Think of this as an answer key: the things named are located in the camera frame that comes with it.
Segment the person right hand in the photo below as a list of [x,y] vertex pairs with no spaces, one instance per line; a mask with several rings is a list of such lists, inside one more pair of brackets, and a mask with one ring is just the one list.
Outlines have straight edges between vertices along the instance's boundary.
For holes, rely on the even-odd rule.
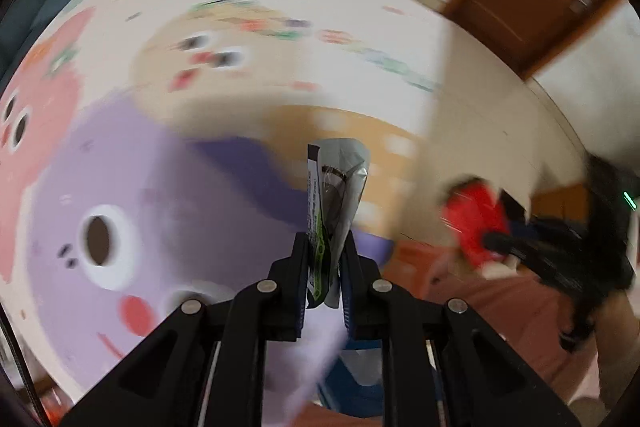
[[600,401],[612,410],[639,368],[639,317],[625,291],[608,295],[593,313]]

